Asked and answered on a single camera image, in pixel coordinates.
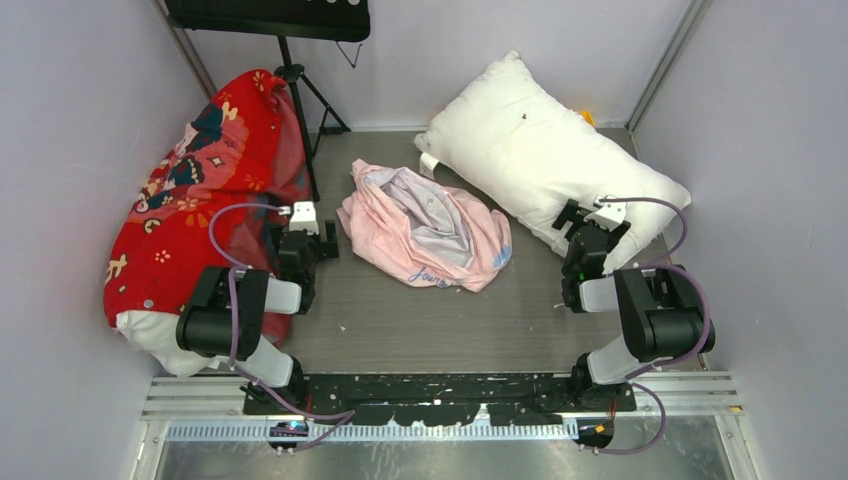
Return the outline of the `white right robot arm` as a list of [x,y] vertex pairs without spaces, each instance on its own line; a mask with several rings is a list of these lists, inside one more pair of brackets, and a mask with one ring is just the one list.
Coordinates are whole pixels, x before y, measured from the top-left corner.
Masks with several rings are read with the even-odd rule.
[[673,365],[715,344],[711,310],[700,283],[675,264],[605,272],[614,248],[631,228],[632,198],[598,197],[589,207],[570,199],[553,221],[567,242],[561,269],[562,299],[577,314],[615,312],[621,333],[601,349],[581,355],[567,381],[571,402],[596,410],[628,392],[637,376]]

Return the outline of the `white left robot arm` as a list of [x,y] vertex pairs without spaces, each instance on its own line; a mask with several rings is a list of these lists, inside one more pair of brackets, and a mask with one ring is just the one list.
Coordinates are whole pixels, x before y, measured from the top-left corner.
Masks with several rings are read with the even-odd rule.
[[272,345],[262,329],[270,314],[300,315],[310,309],[317,264],[339,256],[335,222],[327,220],[324,228],[323,234],[270,228],[280,278],[256,269],[205,268],[176,326],[180,349],[232,359],[237,371],[269,387],[268,400],[284,414],[305,405],[308,383],[300,362]]

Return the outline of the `pink pillowcase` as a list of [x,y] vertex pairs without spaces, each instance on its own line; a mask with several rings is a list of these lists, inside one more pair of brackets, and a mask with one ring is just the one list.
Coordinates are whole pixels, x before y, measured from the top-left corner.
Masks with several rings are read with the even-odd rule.
[[407,167],[351,165],[354,191],[337,210],[354,254],[415,288],[479,292],[511,260],[507,216],[469,192]]

